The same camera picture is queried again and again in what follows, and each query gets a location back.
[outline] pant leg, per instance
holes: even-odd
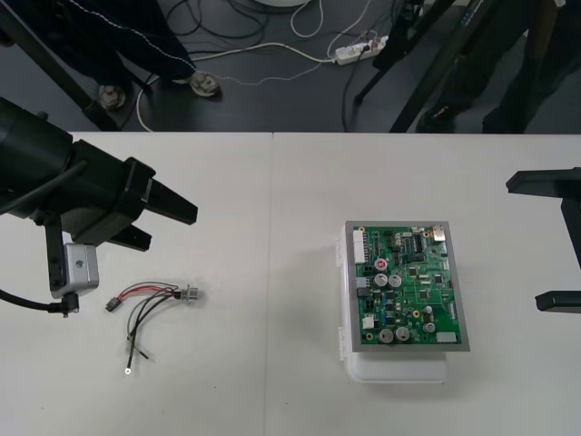
[[[144,70],[159,75],[168,80],[178,80],[189,77],[195,71],[195,66],[190,60],[186,49],[175,37],[165,22],[162,9],[157,0],[76,0],[88,10],[95,10],[105,15],[112,22],[125,27],[138,30],[146,35],[152,44],[159,47],[166,54],[177,59],[172,59],[147,44],[139,35],[117,29],[108,25],[101,18],[89,15],[96,25],[102,27],[103,32],[112,41],[115,49],[129,61],[140,66]],[[75,15],[85,15],[75,6],[71,12]]]
[[[581,68],[581,0],[568,0],[559,12],[547,56],[527,108],[527,124],[535,117],[541,104],[553,95],[563,81]],[[519,107],[518,77],[513,80],[500,106],[483,121],[486,134],[522,134],[517,127]]]
[[[456,61],[437,105],[449,106],[456,112],[472,106],[487,88],[498,61],[530,26],[531,3],[531,0],[501,0],[468,53]]]
[[[13,11],[51,49],[74,70],[91,77],[98,84],[119,85],[131,89],[131,81],[123,75],[123,63],[119,55],[86,21],[76,23],[84,34],[73,35],[73,30],[55,16],[48,3],[35,0],[6,0]]]

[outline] shoe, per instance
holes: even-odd
[[[453,134],[458,111],[448,105],[435,106],[426,111],[416,125],[417,134]]]
[[[121,86],[99,86],[99,104],[105,111],[117,111],[123,107],[127,94]]]
[[[216,80],[211,75],[199,71],[187,79],[174,80],[173,82],[175,84],[188,84],[200,97],[214,97],[220,92],[220,86],[216,83]]]

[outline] table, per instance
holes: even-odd
[[[517,170],[575,166],[574,136],[83,134],[200,206],[192,227],[145,213],[148,253],[99,247],[102,284],[62,320],[0,304],[5,434],[576,434],[579,289],[557,199],[511,195]],[[335,240],[347,220],[447,220],[472,351],[444,385],[361,385],[338,360]],[[2,288],[48,299],[42,229],[0,225]],[[146,326],[131,376],[129,308],[147,278],[191,279],[197,307]]]

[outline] gray floor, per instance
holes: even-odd
[[[177,0],[160,0],[168,10]],[[324,1],[325,22],[322,34],[341,31],[360,14],[364,0]],[[202,2],[204,24],[223,33],[243,33],[254,24],[236,15],[225,1]],[[365,19],[354,30],[369,28],[389,10],[389,0],[373,0]],[[356,132],[387,132],[409,98],[418,80],[426,71],[448,32],[457,22],[460,9],[450,10],[427,34],[419,47],[389,72],[368,96],[351,123]],[[318,8],[308,6],[297,19],[297,27],[309,32],[318,23]],[[176,14],[171,25],[176,30],[191,27],[187,14]],[[288,15],[273,16],[265,41],[293,43],[317,57],[324,57],[332,35],[297,42],[289,26]],[[336,46],[346,45],[351,37],[343,37]],[[223,42],[205,33],[183,38],[190,50],[216,49],[214,45],[245,46],[251,40]],[[494,108],[515,75],[522,59],[524,38],[500,63],[487,91],[472,110],[458,119],[460,133],[480,132],[482,117]],[[69,131],[94,131],[95,127],[80,113],[67,96],[18,48],[0,48],[0,95],[31,111],[46,111],[50,121]],[[292,77],[316,64],[286,50],[268,53],[235,54],[199,62],[198,67],[218,76],[233,76],[255,83],[265,77]],[[139,76],[147,74],[134,66]],[[186,87],[158,82],[154,93],[142,100],[145,122],[154,131],[205,132],[341,132],[340,101],[352,65],[324,64],[317,70],[292,81],[270,80],[260,86],[240,85],[222,80],[223,97],[219,101],[204,100]],[[361,63],[350,88],[352,96],[373,76],[376,70],[370,61]],[[74,78],[91,94],[96,84],[72,72]],[[432,95],[433,102],[437,93]],[[122,120],[128,109],[115,115]],[[532,134],[581,134],[581,72],[570,76],[562,88],[545,103],[529,126]],[[135,114],[125,131],[141,131]]]

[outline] black stand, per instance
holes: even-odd
[[[93,100],[60,66],[46,49],[28,32],[1,1],[0,28],[2,28],[31,59],[81,108],[84,116],[99,130],[118,132],[119,127],[105,110]]]
[[[519,171],[507,182],[507,188],[510,193],[563,199],[561,212],[581,267],[581,168]],[[581,313],[579,291],[551,291],[536,299],[541,312]]]
[[[391,127],[390,133],[405,133],[410,128],[424,107],[424,104],[444,78],[458,55],[466,54],[482,27],[487,24],[489,17],[494,14],[496,7],[502,0],[472,0],[466,8],[466,13],[460,19],[458,26],[452,33],[450,40],[444,46],[426,74],[420,80],[416,90],[399,114],[398,119]],[[373,62],[379,72],[371,79],[365,88],[355,97],[355,103],[361,104],[365,96],[389,71],[389,69],[413,48],[431,26],[452,6],[453,0],[437,0],[426,14],[414,23],[409,12],[404,11],[399,16],[389,35],[386,47]],[[548,43],[553,33],[558,8],[555,0],[537,0],[536,20],[531,28],[527,40],[525,61],[519,73],[520,95],[519,101],[523,110],[519,127],[524,131],[526,113],[530,103],[531,89],[538,77],[538,72],[547,52]]]

